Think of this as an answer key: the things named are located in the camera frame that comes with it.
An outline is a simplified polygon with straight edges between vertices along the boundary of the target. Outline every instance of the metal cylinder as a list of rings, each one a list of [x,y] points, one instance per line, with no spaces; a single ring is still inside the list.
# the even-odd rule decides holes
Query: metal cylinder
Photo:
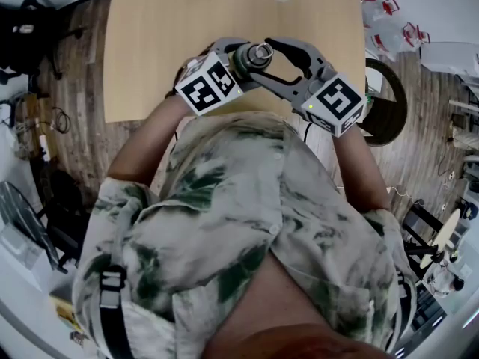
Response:
[[[271,64],[273,52],[268,43],[241,45],[233,54],[236,71],[245,78],[250,72],[265,70]]]

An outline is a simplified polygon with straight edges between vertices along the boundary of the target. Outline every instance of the wooden table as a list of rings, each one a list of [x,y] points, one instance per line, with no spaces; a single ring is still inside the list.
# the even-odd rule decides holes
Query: wooden table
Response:
[[[259,42],[285,36],[314,44],[364,90],[364,32],[359,0],[112,0],[106,29],[105,121],[140,120],[172,88],[181,64],[219,37]],[[268,72],[293,80],[299,70],[274,57]],[[291,107],[265,89],[210,112]]]

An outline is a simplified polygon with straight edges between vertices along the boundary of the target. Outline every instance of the shirt button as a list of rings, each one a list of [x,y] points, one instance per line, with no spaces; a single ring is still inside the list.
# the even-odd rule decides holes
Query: shirt button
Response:
[[[275,236],[276,234],[279,233],[279,226],[277,224],[273,224],[270,228],[269,228],[269,233],[272,235],[272,236]]]

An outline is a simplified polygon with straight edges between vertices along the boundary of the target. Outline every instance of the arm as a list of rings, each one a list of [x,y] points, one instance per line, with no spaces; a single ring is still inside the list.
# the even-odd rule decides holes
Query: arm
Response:
[[[333,143],[351,206],[359,212],[388,210],[390,201],[384,179],[357,125],[340,138],[333,138]]]
[[[188,113],[189,106],[180,96],[165,99],[123,145],[107,176],[151,185],[175,130]]]

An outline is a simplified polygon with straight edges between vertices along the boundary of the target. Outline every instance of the strap buckle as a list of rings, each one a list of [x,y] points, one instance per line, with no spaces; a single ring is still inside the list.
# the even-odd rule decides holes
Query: strap buckle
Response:
[[[100,308],[116,309],[121,303],[121,289],[125,287],[126,271],[110,266],[100,273]]]

